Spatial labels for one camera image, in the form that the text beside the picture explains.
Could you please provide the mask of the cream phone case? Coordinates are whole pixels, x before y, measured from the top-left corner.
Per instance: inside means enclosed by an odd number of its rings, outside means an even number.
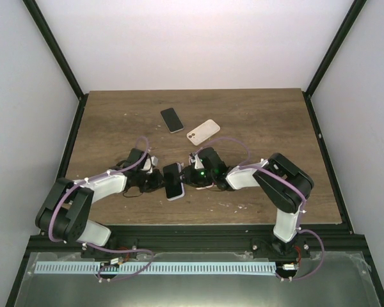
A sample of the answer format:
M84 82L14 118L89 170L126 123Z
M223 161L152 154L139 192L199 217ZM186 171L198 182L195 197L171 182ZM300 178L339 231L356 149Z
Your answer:
M187 133L187 139L195 146L202 144L220 131L220 126L212 119L208 119L198 127Z

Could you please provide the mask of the silver-edged black smartphone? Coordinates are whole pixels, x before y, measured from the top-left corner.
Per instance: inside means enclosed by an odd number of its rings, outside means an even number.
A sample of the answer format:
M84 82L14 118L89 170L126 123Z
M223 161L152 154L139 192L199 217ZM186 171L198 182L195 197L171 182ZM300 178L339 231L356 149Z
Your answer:
M184 125L174 108L164 109L160 114L170 133L176 133L184 129Z

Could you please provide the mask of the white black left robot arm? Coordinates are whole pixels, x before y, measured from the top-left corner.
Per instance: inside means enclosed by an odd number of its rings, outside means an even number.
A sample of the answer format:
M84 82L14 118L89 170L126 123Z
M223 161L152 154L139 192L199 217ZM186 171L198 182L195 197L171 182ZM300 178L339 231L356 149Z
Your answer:
M95 202L125 194L132 187L141 194L160 189L163 176L157 164L157 157L132 148L128 158L99 175L75 181L59 178L38 211L35 225L54 242L93 244L103 258L111 258L118 242L110 237L107 226L89 220L90 209Z

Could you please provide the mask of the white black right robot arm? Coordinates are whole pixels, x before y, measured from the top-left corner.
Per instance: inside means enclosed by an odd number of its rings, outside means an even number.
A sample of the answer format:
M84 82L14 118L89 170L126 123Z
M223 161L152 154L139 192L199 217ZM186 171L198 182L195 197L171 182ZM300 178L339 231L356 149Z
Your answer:
M280 153L248 165L228 166L212 147L189 155L189 166L179 175L197 189L216 186L221 191L260 187L276 207L272 252L285 258L294 251L300 217L314 188L312 178Z

